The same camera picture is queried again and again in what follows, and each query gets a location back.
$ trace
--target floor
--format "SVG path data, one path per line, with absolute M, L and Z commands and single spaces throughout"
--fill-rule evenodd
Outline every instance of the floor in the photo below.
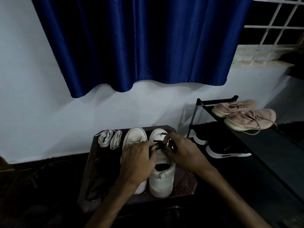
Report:
M 284 127 L 292 135 L 294 125 Z M 199 148 L 207 156 L 205 147 Z M 78 154 L 16 164 L 12 165 L 14 171 L 1 171 L 0 228 L 83 227 L 90 215 L 81 213 L 76 200 L 87 158 L 88 153 Z M 207 158 L 273 227 L 304 212 L 304 206 L 254 157 Z M 216 192 L 198 181 L 195 203 L 186 208 L 143 211 L 117 220 L 113 227 L 239 227 Z

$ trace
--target shoe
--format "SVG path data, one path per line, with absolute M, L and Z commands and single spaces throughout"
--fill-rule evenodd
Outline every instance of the shoe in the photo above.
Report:
M 250 111 L 239 111 L 227 116 L 224 123 L 232 130 L 245 131 L 245 130 L 258 130 L 256 133 L 246 133 L 255 135 L 260 130 L 267 129 L 275 123 L 276 114 L 271 109 L 259 109 Z
M 155 146 L 152 149 L 157 149 L 155 141 L 163 141 L 167 133 L 163 129 L 155 129 L 152 131 L 149 140 L 153 141 Z M 156 198 L 168 197 L 173 189 L 173 180 L 175 173 L 175 163 L 172 162 L 161 149 L 157 149 L 156 166 L 149 176 L 149 189 L 151 194 Z
M 219 122 L 209 122 L 204 124 L 192 125 L 195 135 L 194 141 L 199 145 L 206 145 L 219 130 Z
M 227 115 L 233 114 L 238 111 L 242 110 L 254 110 L 256 108 L 256 101 L 255 100 L 244 100 L 244 101 L 236 101 L 236 102 L 224 102 L 218 103 L 212 108 L 212 112 L 220 117 L 225 118 Z
M 121 130 L 116 131 L 116 133 L 113 135 L 112 140 L 110 142 L 110 149 L 114 150 L 119 147 L 122 134 L 123 133 Z
M 114 131 L 113 130 L 105 130 L 105 131 L 102 131 L 98 137 L 98 144 L 100 145 L 100 147 L 108 147 L 108 145 L 110 144 L 111 142 L 111 139 L 112 139 L 112 136 L 114 134 Z
M 248 157 L 251 156 L 246 149 L 239 145 L 229 144 L 225 139 L 212 139 L 206 147 L 206 152 L 213 158 Z
M 132 129 L 129 129 L 127 132 L 124 141 L 123 141 L 123 149 L 125 145 L 127 144 L 135 144 L 142 141 L 147 141 L 148 137 L 146 135 L 146 132 L 143 130 L 143 128 L 140 127 L 134 127 Z M 143 181 L 138 188 L 136 189 L 134 194 L 141 194 L 145 189 L 147 185 L 147 180 Z

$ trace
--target blue curtain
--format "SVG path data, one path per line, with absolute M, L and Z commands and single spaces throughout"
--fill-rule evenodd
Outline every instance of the blue curtain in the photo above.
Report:
M 139 80 L 223 85 L 253 0 L 32 0 L 71 96 Z

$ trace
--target black metal shoe rack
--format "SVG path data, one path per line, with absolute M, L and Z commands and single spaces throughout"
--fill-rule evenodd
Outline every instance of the black metal shoe rack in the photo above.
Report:
M 275 126 L 261 130 L 257 135 L 248 135 L 228 128 L 223 118 L 211 111 L 214 104 L 235 102 L 239 96 L 229 99 L 196 101 L 196 107 L 189 125 L 187 138 L 192 129 L 198 106 L 202 106 L 215 120 L 223 124 L 223 129 L 251 150 L 255 156 L 298 200 L 304 204 L 304 147 L 294 141 Z

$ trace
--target pink sneaker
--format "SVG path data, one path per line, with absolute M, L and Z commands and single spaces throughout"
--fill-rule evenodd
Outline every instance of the pink sneaker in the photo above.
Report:
M 227 115 L 233 114 L 242 110 L 254 110 L 256 108 L 256 101 L 253 99 L 244 100 L 244 101 L 236 101 L 232 103 L 224 102 L 218 103 L 212 108 L 212 112 L 220 117 L 225 118 Z
M 275 123 L 276 114 L 271 109 L 259 109 L 250 111 L 238 111 L 234 114 L 228 115 L 224 119 L 224 123 L 231 129 L 236 131 L 245 130 L 264 130 L 271 127 Z

